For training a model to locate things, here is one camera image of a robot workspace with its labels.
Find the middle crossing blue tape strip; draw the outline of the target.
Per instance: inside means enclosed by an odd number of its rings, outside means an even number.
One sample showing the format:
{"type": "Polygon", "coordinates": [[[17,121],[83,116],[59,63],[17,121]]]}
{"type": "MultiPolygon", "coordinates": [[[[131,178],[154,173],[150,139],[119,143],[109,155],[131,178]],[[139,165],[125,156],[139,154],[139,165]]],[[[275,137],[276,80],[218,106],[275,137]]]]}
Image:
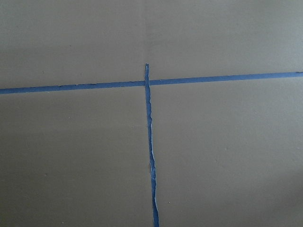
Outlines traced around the middle crossing blue tape strip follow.
{"type": "MultiPolygon", "coordinates": [[[[179,79],[156,79],[156,80],[150,80],[149,85],[157,86],[157,85],[172,85],[172,84],[186,84],[186,83],[217,82],[217,81],[296,78],[302,76],[303,76],[302,72],[283,72],[283,73],[228,75],[228,76],[195,77],[195,78],[179,78],[179,79]]],[[[0,90],[0,93],[4,95],[4,94],[19,94],[19,93],[53,92],[53,91],[68,91],[68,90],[116,88],[116,87],[143,87],[143,86],[145,86],[145,82],[142,80],[142,81],[106,82],[106,83],[96,83],[96,84],[2,88],[0,90]]]]}

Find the long blue tape strip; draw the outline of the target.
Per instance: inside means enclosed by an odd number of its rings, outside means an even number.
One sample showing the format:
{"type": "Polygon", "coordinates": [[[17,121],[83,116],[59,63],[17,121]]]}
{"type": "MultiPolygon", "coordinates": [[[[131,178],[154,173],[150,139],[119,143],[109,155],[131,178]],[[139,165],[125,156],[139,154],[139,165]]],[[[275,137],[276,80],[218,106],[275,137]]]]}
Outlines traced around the long blue tape strip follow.
{"type": "Polygon", "coordinates": [[[148,143],[149,143],[149,157],[151,168],[151,195],[152,195],[152,210],[153,210],[153,226],[159,227],[159,211],[156,201],[156,165],[153,153],[153,141],[152,141],[152,104],[151,104],[151,89],[149,80],[149,64],[145,64],[144,72],[144,86],[145,86],[145,100],[146,100],[146,114],[147,114],[147,130],[148,130],[148,143]]]}

